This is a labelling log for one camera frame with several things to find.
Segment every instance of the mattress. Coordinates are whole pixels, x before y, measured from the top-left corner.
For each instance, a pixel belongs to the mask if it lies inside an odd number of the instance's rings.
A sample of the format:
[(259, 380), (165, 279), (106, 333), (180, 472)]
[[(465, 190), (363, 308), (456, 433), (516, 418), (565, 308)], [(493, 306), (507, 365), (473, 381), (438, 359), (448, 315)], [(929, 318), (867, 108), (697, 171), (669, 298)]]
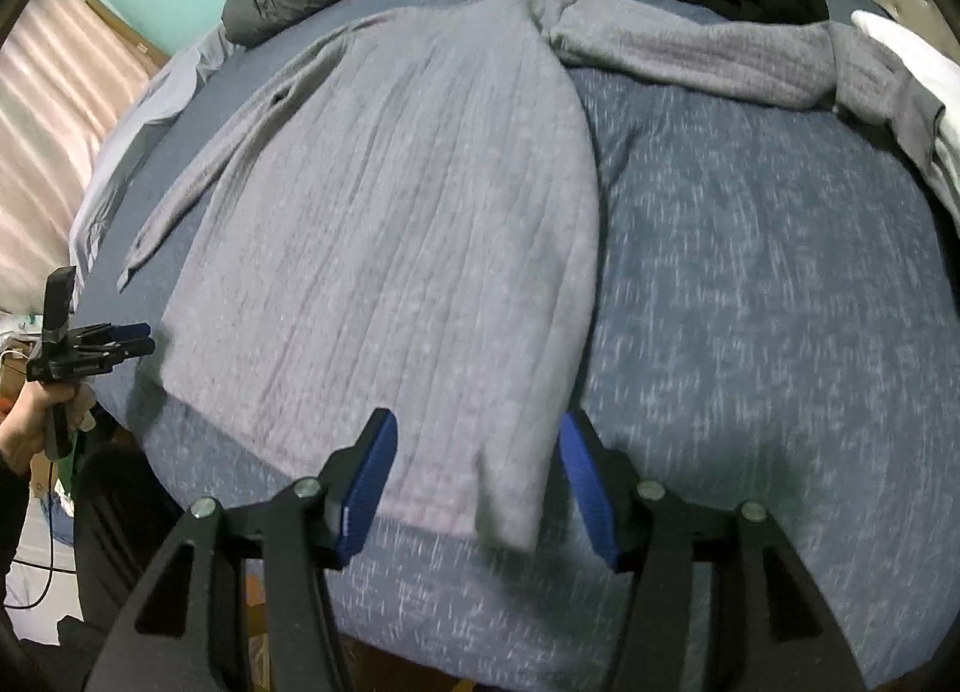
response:
[[(124, 254), (260, 84), (349, 19), (432, 1), (344, 0), (228, 60), (142, 161), (77, 325), (160, 320), (206, 199), (118, 294)], [(606, 443), (683, 497), (769, 505), (870, 684), (912, 669), (960, 609), (952, 227), (885, 137), (832, 113), (597, 70), (571, 77), (606, 224), (574, 403)], [(251, 358), (265, 347), (251, 342)], [(95, 388), (183, 505), (203, 493), (225, 505), (262, 500), (289, 481), (135, 364)], [(629, 586), (594, 558), (557, 462), (534, 553), (378, 519), (362, 555), (329, 583), (345, 633), (454, 676), (544, 692), (599, 686)]]

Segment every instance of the black pants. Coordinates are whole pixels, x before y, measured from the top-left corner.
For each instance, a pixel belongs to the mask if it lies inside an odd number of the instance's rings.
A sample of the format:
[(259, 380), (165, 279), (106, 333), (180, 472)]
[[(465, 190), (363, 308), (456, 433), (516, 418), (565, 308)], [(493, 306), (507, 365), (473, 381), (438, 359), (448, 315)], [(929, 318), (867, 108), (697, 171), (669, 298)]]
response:
[(76, 476), (74, 558), (83, 623), (58, 625), (61, 645), (24, 641), (56, 692), (79, 692), (133, 587), (182, 509), (142, 452), (99, 446)]

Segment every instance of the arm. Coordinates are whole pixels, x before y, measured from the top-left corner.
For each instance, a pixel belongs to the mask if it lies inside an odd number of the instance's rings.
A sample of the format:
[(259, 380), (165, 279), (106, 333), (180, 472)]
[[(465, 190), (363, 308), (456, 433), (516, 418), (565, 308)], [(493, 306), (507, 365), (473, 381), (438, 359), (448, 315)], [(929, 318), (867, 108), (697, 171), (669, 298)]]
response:
[(83, 414), (93, 407), (93, 392), (83, 385), (42, 385), (30, 382), (23, 387), (10, 414), (0, 421), (0, 598), (6, 600), (6, 577), (16, 554), (30, 500), (30, 460), (43, 450), (43, 429), (47, 409), (68, 404), (68, 420), (78, 428)]

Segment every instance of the black sleeve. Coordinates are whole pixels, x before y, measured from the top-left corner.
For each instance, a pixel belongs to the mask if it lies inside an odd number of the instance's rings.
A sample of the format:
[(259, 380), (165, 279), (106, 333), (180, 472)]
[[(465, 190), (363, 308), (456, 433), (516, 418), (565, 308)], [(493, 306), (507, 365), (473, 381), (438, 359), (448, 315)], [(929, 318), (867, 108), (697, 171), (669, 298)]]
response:
[(7, 599), (7, 574), (27, 519), (30, 481), (16, 476), (0, 457), (0, 601)]

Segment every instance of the gray sweater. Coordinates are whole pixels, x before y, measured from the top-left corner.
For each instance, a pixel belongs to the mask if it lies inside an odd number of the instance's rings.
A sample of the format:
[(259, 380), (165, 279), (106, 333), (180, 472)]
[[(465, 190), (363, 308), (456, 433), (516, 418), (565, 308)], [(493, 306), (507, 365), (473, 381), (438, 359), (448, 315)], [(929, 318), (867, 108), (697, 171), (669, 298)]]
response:
[(889, 126), (941, 105), (854, 29), (699, 26), (631, 0), (396, 10), (311, 44), (181, 175), (124, 275), (215, 185), (163, 318), (166, 390), (291, 476), (371, 410), (381, 513), (530, 547), (596, 282), (592, 141), (563, 65)]

